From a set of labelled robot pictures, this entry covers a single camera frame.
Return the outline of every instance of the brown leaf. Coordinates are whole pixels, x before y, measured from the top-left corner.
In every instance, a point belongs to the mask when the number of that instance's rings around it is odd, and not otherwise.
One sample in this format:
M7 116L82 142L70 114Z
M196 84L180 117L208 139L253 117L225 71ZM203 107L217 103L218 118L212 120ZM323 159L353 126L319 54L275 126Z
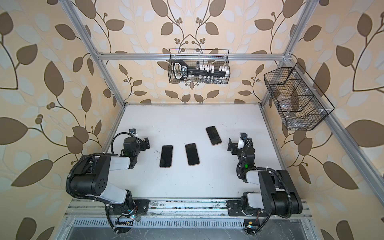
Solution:
M25 187L42 180L52 169L53 162L48 159L35 162L24 170L11 184L15 187Z
M384 145L384 126L372 120L358 120L351 123L347 131L360 147Z
M326 230L320 229L321 234L323 235L324 240L335 240L331 234L329 234Z
M13 21L11 16L7 12L0 14L0 33L1 35L7 35L13 30Z
M258 50L256 52L253 52L253 54L266 54L265 50Z
M304 41L312 41L319 34L321 27L319 25L310 26L304 34Z
M313 85L320 96L328 90L331 84L331 74L329 72L327 64L323 63L314 78L315 84Z
M292 36L293 31L295 30L296 24L293 24L291 30L289 31L289 37Z
M212 22L206 23L205 30L207 31L207 33L209 33L211 35L218 35L217 26L216 26L216 24L214 24Z
M256 75L260 74L264 70L264 64L261 64L257 69L256 69Z
M96 8L91 0L74 0L77 8L90 19L96 17Z
M219 90L210 91L209 93L207 93L207 98L214 98L218 95L219 92Z
M307 131L306 130L296 130L293 133L293 142L296 145L299 145L306 138Z
M351 49L342 46L337 46L336 57L341 65L343 65L344 67L348 67L353 63L355 55Z
M145 99L143 101L141 101L140 103L143 103L143 104L151 104L151 100L150 99Z
M283 5L283 15L290 18L297 13L303 4L303 0L286 0Z
M202 103L202 102L204 101L204 98L203 98L203 96L201 96L201 95L197 95L197 94L195 94L194 97L195 97L195 100L196 100L198 103Z
M134 91L133 94L135 94L136 96L143 96L145 95L147 92L144 92L144 91Z
M251 82L248 81L248 80L241 80L241 83L246 85L246 86L250 86L251 85Z
M304 62L303 59L301 59L301 58L298 58L298 59L297 59L297 66L299 67L299 69L300 69L303 73L305 73L305 62Z
M91 30L89 29L88 25L84 25L85 30L87 30L88 36L92 38Z
M259 30L267 31L273 28L274 22L268 18L255 20L255 25Z
M186 103L186 102L188 102L190 99L191 99L191 95L190 95L190 94L187 94L187 95L182 96L181 101L182 101L183 103Z
M139 85L141 85L141 83L142 83L141 80L136 80L136 81L133 82L133 85L134 86L139 86Z
M288 137L289 135L288 130L286 129L283 123L281 123L281 129L283 130L284 136Z
M164 70L168 71L168 66L169 66L169 63L168 62L157 62L157 64Z
M66 137L65 142L68 150L73 154L81 153L83 144L75 137Z
M92 96L91 92L89 91L89 88L86 86L84 88L83 94L81 95L81 107L83 108L84 112L88 112L91 108L92 104Z
M353 240L351 227L347 220L341 220L336 225L336 233L340 240Z
M251 91L248 91L248 90L240 91L240 92L237 92L237 93L240 94L240 95L243 95L243 96L251 95Z
M30 240L36 232L36 221L25 217L20 223L16 233L16 240Z
M297 146L297 151L300 153L300 155L305 156L311 152L311 148L312 138L306 138Z
M64 80L61 76L59 69L55 66L55 64L50 61L44 71L44 82L47 86L48 90L53 93L56 97L60 96L60 94L64 90Z
M300 175L303 177L304 181L311 184L310 176L308 175L307 170L302 164L299 165L299 172L300 172Z
M358 32L366 37L372 30L372 19L365 13L361 15L358 21Z
M89 73L93 76L94 69L93 69L92 59L90 58L87 59L87 65L88 65Z
M7 145L20 140L28 127L13 118L0 118L0 145Z
M234 104L244 104L245 102L240 99L235 99Z
M155 13L161 17L168 15L167 4L162 0L151 0L151 5Z
M76 126L76 127L73 127L72 130L73 130L73 135L80 142L82 142L82 143L88 142L89 134L88 134L88 131L85 128Z
M110 98L112 96L112 93L110 91L109 88L106 88L104 91L103 91L103 94L106 98Z
M65 24L58 24L55 26L56 31L67 40L74 40L76 35L70 26Z
M76 73L76 72L80 71L82 66L83 66L83 57L77 57L73 61L73 72Z
M219 16L224 10L225 2L226 0L213 0L209 6L209 14L211 14L212 17Z
M340 187L350 190L359 188L348 173L336 163L325 162L323 168L330 180Z
M119 19L110 19L105 23L105 25L111 31L120 31L124 27L124 21Z
M93 133L97 136L99 135L101 130L101 120L99 120L95 126L95 129L93 130Z
M123 67L121 64L119 64L119 69L122 73L124 73L124 75L128 75L128 71L125 69L125 67Z
M36 240L48 240L53 232L53 229L55 227L50 227L47 230L43 231L37 238Z
M170 98L179 98L179 96L177 95L177 93L173 92L173 91L168 91L166 90L166 95Z

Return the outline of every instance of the black rack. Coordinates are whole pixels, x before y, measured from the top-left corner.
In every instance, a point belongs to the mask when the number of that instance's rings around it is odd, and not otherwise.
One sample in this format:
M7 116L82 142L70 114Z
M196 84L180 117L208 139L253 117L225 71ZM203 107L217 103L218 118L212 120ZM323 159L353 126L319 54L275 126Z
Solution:
M301 78L302 67L282 67L264 74L265 86L287 130L313 130L333 110L334 106L309 76L315 87L309 87ZM331 105L325 106L315 96L317 91Z
M171 48L168 77L170 83L228 84L229 50Z

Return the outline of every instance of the black smartphone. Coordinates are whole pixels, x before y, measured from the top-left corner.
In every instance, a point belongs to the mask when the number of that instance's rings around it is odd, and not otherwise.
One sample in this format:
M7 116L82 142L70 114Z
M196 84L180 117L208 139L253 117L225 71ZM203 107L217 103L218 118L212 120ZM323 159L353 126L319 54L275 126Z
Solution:
M220 136L218 135L218 132L215 128L215 126L207 127L206 128L209 140L211 140L212 145L220 144L221 139Z
M161 149L160 167L170 167L172 165L172 145L164 145Z
M199 156L197 154L196 144L190 143L185 146L187 152L188 165L193 166L200 163Z

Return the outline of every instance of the white leaf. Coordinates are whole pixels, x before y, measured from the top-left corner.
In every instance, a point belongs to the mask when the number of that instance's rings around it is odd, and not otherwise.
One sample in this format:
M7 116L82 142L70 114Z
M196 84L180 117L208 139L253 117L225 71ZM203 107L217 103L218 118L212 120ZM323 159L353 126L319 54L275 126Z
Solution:
M144 82L143 84L144 84L144 86L145 86L146 88L148 88L148 89L151 89L151 90L155 89L155 85L153 85L153 83L150 83L150 82Z
M235 12L237 16L243 16L243 12L241 11L241 8L239 6L235 7Z
M352 78L347 78L339 88L339 96L344 97L348 93L352 92Z
M316 40L314 42L314 45L313 45L314 50L315 51L320 51L323 48L323 43L324 43L324 41L322 39Z
M369 95L366 93L353 93L349 97L347 105L350 107L360 106L361 104L363 104L367 100L368 96Z
M39 195L31 200L29 200L26 204L25 204L25 208L26 209L31 209L31 208L34 208L36 207L37 205L39 205L44 199L46 199L46 197L48 196L48 193L44 193L42 195Z
M28 95L33 96L35 94L35 87L25 77L19 77L19 88Z
M227 31L227 41L229 43L233 43L233 41L235 40L235 34L233 32L231 32L230 30Z
M367 70L371 65L372 61L372 53L368 49L366 49L361 56L359 68L363 71Z
M146 78L153 78L152 72L149 70L142 70L143 76Z
M22 24L16 28L16 32L22 39L29 43L37 44L41 41L40 35L31 26Z
M231 10L225 9L223 11L223 15L227 21L235 22L235 15L233 14L233 12Z
M332 57L332 50L325 50L323 53L320 55L319 59L317 59L318 63L323 63L329 60Z
M40 50L41 54L48 60L51 60L53 62L59 61L59 58L57 55L52 51L50 48L43 48Z
M131 12L130 12L128 9L126 9L126 8L124 8L124 7L119 7L119 11L120 11L120 14L121 14L124 18L126 18L126 19L132 21L132 14L131 14Z
M0 92L0 95L5 101L14 105L22 105L25 103L23 96L16 91L3 91Z
M145 40L147 40L147 43L151 44L153 42L153 34L152 31L148 31L145 34Z
M258 12L259 12L259 6L251 8L247 13L247 20L254 18Z
M339 119L345 119L345 120L350 119L347 112L343 108L336 108L335 114L336 114L336 117L338 117Z
M36 106L28 107L22 114L22 118L35 118L39 114L39 108Z
M35 23L37 27L40 28L41 31L49 31L50 30L50 20L47 15L40 13L35 16Z
M333 33L334 30L339 26L340 17L337 14L332 14L327 17L327 21L325 24L325 31L327 33Z
M352 26L345 26L341 28L333 37L333 43L335 45L343 45L348 42L353 35L355 35L356 29Z
M349 10L349 12L358 11L359 13L364 13L373 3L374 0L357 0Z

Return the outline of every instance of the wire mesh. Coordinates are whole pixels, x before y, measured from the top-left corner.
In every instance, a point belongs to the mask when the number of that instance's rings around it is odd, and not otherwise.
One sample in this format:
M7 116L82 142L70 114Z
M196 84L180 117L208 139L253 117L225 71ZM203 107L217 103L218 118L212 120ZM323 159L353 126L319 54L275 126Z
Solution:
M313 130L333 110L320 103L296 66L266 73L264 81L287 130Z
M170 49L169 52L168 77L170 83L228 84L230 77L229 50L182 49L180 51Z

